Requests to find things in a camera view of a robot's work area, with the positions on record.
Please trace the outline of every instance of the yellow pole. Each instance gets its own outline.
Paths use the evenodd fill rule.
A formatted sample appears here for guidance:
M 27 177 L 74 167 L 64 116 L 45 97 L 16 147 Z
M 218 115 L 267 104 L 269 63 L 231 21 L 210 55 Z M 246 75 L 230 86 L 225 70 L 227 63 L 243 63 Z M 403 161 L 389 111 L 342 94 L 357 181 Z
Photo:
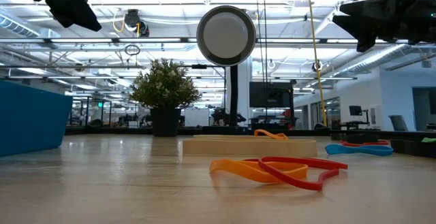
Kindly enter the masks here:
M 315 27 L 313 25 L 313 10 L 312 10 L 312 0 L 309 0 L 309 8 L 311 10 L 311 24 L 312 24 L 312 40 L 313 40 L 313 51 L 315 52 L 315 68 L 316 68 L 316 74 L 318 79 L 318 86 L 320 88 L 320 95 L 321 95 L 321 109 L 322 109 L 322 121 L 325 126 L 327 126 L 327 119 L 326 119 L 326 106 L 324 104 L 324 96 L 322 94 L 322 84 L 321 84 L 321 72 L 318 68 L 320 66 L 320 60 L 318 60 L 317 53 L 316 53 L 316 41 L 315 41 Z

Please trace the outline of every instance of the orange rubber band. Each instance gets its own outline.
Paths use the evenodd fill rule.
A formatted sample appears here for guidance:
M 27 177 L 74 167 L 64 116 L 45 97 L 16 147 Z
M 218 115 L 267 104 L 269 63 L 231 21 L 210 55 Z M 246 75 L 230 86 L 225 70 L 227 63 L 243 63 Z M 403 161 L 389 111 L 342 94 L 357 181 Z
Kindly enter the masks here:
M 254 131 L 254 136 L 259 136 L 259 133 L 264 133 L 266 136 L 272 138 L 272 139 L 277 139 L 277 140 L 288 140 L 287 136 L 284 133 L 278 133 L 277 135 L 267 132 L 264 129 L 256 129 Z
M 306 178 L 308 166 L 301 163 L 266 162 L 268 166 L 281 170 L 286 176 L 292 178 Z M 241 176 L 243 178 L 262 183 L 279 183 L 278 178 L 265 172 L 255 161 L 237 161 L 230 159 L 214 160 L 211 163 L 210 172 L 223 170 Z

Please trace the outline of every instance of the potted plant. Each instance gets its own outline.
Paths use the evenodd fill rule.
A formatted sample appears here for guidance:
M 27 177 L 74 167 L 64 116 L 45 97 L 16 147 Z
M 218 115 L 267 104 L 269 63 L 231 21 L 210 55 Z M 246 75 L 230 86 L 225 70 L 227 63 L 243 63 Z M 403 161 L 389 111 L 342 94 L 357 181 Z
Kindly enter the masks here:
M 182 65 L 168 59 L 151 61 L 150 72 L 140 71 L 132 85 L 130 98 L 151 108 L 154 136 L 176 136 L 181 108 L 200 99 Z

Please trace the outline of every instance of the blue rubber band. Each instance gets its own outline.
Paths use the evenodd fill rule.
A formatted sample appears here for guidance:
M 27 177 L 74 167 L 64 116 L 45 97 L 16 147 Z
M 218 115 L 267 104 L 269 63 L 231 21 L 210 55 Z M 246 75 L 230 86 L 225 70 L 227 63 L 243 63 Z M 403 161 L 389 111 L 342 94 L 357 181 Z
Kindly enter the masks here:
M 326 146 L 326 152 L 329 155 L 339 154 L 339 153 L 366 153 L 370 155 L 377 156 L 389 156 L 393 153 L 393 149 L 389 146 L 379 146 L 379 145 L 370 145 L 370 146 L 342 146 L 331 144 Z

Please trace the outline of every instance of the office chair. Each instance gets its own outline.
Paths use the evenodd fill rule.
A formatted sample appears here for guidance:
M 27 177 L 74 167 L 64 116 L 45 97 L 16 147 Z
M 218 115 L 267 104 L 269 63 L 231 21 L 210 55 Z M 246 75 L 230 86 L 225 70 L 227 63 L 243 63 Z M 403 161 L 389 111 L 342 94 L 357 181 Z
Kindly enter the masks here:
M 389 118 L 392 122 L 392 126 L 394 127 L 394 131 L 409 131 L 403 115 L 390 115 Z

